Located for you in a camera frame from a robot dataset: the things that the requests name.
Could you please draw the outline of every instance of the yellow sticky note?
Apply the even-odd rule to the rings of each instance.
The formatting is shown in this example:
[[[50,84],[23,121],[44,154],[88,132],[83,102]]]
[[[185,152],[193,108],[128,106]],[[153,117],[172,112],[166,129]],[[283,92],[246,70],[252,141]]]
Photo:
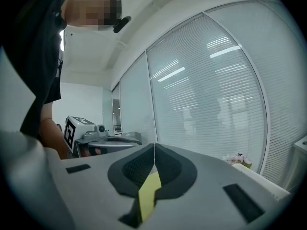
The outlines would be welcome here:
[[[154,193],[161,188],[159,173],[150,174],[139,190],[139,202],[141,208],[142,221],[145,221],[154,208]]]

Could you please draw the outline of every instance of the black rectangle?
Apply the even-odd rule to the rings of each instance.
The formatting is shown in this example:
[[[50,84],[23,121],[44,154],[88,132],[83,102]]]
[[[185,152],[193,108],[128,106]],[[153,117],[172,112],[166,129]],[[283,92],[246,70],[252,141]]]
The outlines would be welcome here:
[[[90,168],[90,166],[88,164],[81,164],[81,165],[78,165],[78,166],[66,168],[66,170],[67,170],[68,174],[71,174],[71,173],[83,171],[83,170],[86,170],[86,169],[89,169],[89,168]]]
[[[224,186],[223,189],[235,204],[247,223],[264,214],[264,211],[237,184]]]

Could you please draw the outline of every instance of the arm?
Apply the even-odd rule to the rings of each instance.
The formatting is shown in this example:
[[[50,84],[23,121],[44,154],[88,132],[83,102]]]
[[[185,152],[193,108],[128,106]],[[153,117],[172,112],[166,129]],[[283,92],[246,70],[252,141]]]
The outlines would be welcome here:
[[[55,149],[61,159],[67,158],[67,145],[63,133],[52,120],[52,102],[43,106],[40,118],[39,135],[44,147]]]

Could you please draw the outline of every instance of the black t-shirt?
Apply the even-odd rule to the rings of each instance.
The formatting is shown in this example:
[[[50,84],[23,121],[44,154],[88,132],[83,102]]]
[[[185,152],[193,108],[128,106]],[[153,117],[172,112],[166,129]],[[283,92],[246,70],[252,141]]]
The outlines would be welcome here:
[[[66,27],[61,17],[64,0],[17,1],[19,9],[6,14],[4,50],[19,76],[36,96],[21,132],[36,137],[45,103],[60,99],[58,64],[60,31]]]

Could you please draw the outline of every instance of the white ceiling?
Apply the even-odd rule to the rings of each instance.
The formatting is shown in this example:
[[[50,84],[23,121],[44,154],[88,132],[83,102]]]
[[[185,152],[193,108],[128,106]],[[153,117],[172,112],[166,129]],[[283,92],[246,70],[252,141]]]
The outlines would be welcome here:
[[[169,1],[122,0],[123,17],[129,15],[132,20],[118,34],[67,26],[62,81],[110,87],[110,71],[120,53],[135,32]]]

